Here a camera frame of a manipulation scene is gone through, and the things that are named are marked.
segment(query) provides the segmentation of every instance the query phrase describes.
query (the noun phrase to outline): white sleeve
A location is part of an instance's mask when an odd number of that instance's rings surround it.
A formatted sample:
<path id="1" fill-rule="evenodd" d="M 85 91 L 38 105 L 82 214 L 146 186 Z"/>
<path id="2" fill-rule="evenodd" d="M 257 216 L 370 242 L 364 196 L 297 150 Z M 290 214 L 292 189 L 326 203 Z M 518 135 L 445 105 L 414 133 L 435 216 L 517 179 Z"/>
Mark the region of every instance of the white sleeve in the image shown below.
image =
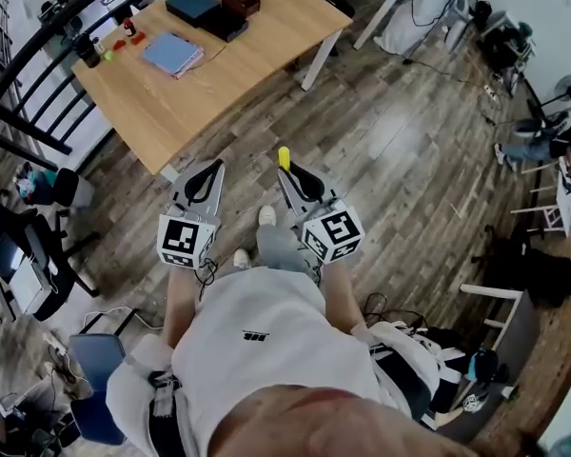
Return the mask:
<path id="1" fill-rule="evenodd" d="M 152 370 L 165 370 L 171 364 L 173 349 L 158 336 L 146 335 L 131 352 L 140 364 Z M 156 452 L 148 432 L 148 410 L 155 389 L 129 364 L 121 364 L 108 379 L 106 405 L 114 423 L 148 457 Z"/>
<path id="2" fill-rule="evenodd" d="M 378 361 L 377 364 L 377 359 L 383 359 L 382 354 L 379 352 L 373 354 L 380 347 L 383 350 L 389 348 L 397 352 L 416 373 L 429 390 L 430 398 L 429 401 L 426 401 L 429 405 L 440 385 L 440 373 L 435 357 L 422 344 L 387 322 L 379 322 L 372 328 L 368 328 L 365 324 L 359 324 L 351 330 L 351 334 L 368 345 L 370 354 L 375 359 L 374 368 L 379 384 L 390 393 L 404 413 L 409 415 L 411 413 L 411 408 L 406 402 L 408 399 L 394 384 L 393 379 L 379 366 L 379 364 L 384 363 L 384 360 Z"/>

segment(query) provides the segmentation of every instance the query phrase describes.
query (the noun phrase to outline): brown box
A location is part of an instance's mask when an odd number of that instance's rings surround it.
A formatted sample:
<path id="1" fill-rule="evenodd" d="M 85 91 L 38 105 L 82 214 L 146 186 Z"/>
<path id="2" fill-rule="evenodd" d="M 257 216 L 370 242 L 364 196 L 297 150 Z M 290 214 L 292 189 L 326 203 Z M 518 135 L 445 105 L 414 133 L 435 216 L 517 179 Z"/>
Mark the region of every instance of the brown box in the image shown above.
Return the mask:
<path id="1" fill-rule="evenodd" d="M 260 0 L 222 0 L 222 6 L 244 18 L 260 9 Z"/>

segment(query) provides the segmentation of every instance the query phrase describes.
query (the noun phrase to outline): black railing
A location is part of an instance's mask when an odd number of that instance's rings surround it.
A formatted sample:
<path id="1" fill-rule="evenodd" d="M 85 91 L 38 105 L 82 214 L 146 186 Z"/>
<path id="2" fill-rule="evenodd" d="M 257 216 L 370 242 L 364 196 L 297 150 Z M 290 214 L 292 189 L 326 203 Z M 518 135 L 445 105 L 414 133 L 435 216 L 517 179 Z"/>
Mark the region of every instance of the black railing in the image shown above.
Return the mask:
<path id="1" fill-rule="evenodd" d="M 0 33 L 2 35 L 2 43 L 0 47 L 2 48 L 1 54 L 4 59 L 0 58 L 0 122 L 4 124 L 6 129 L 14 129 L 17 133 L 24 134 L 27 137 L 28 144 L 34 141 L 41 143 L 45 146 L 58 150 L 63 154 L 70 154 L 71 147 L 66 144 L 66 141 L 71 137 L 71 135 L 80 126 L 83 120 L 94 110 L 95 104 L 90 101 L 86 91 L 82 87 L 77 87 L 76 95 L 63 107 L 60 113 L 55 117 L 50 126 L 46 129 L 40 129 L 37 126 L 38 121 L 43 117 L 49 106 L 55 101 L 55 99 L 62 93 L 64 89 L 71 84 L 75 77 L 71 71 L 67 73 L 67 77 L 51 92 L 49 97 L 43 102 L 43 104 L 34 113 L 31 120 L 26 114 L 25 105 L 30 100 L 30 98 L 36 93 L 43 82 L 50 76 L 51 72 L 55 70 L 69 55 L 74 51 L 73 39 L 66 42 L 65 48 L 59 52 L 59 54 L 50 62 L 50 64 L 40 73 L 40 75 L 35 79 L 35 81 L 28 87 L 23 97 L 21 96 L 19 82 L 17 77 L 23 68 L 28 64 L 28 62 L 34 57 L 34 55 L 41 50 L 49 40 L 65 26 L 67 26 L 72 19 L 74 19 L 81 11 L 83 11 L 90 4 L 96 0 L 71 0 L 67 3 L 61 10 L 59 10 L 55 15 L 50 18 L 50 20 L 45 23 L 39 31 L 37 31 L 30 40 L 19 50 L 19 52 L 10 60 L 10 40 L 7 42 L 5 36 L 7 34 L 7 24 L 8 24 L 8 0 L 1 0 L 0 9 L 3 18 L 0 23 Z M 81 32 L 94 32 L 101 25 L 106 23 L 113 15 L 122 12 L 125 7 L 131 5 L 132 1 L 139 0 L 125 0 L 123 3 L 117 7 L 106 11 L 106 13 L 95 21 L 93 24 L 88 26 L 86 29 L 81 30 Z M 5 103 L 4 97 L 8 95 L 11 97 L 9 103 Z M 79 115 L 72 121 L 69 128 L 63 133 L 59 138 L 53 137 L 53 133 L 59 127 L 59 125 L 64 121 L 64 119 L 72 112 L 75 106 L 81 102 L 81 100 L 86 97 L 85 103 L 88 103 L 87 107 L 79 113 Z M 57 166 L 48 161 L 41 152 L 39 147 L 26 148 L 21 143 L 25 141 L 16 141 L 5 134 L 0 133 L 0 147 L 14 153 L 28 161 L 31 161 L 39 166 L 47 169 L 56 170 Z"/>

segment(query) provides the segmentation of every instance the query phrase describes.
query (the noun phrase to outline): computer monitor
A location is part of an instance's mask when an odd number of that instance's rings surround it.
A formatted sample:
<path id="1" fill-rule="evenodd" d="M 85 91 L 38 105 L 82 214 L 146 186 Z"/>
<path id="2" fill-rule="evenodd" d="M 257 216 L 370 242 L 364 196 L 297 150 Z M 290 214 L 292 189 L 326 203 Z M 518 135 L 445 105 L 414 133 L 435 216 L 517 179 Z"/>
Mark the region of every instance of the computer monitor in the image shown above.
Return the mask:
<path id="1" fill-rule="evenodd" d="M 5 283 L 10 282 L 24 255 L 24 251 L 6 233 L 3 233 L 0 237 L 0 277 Z"/>

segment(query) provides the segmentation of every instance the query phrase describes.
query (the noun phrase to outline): gray pants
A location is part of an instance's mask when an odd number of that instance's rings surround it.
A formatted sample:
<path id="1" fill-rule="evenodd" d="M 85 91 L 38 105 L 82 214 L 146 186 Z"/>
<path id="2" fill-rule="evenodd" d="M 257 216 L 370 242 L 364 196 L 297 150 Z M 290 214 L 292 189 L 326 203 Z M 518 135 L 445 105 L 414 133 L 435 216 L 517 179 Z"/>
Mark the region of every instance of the gray pants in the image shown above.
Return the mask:
<path id="1" fill-rule="evenodd" d="M 301 244 L 292 230 L 272 225 L 260 225 L 256 231 L 256 244 L 261 266 L 302 272 L 311 279 L 315 279 L 312 267 L 317 265 L 317 258 Z M 219 273 L 219 277 L 239 271 L 237 267 L 225 269 L 224 272 Z"/>

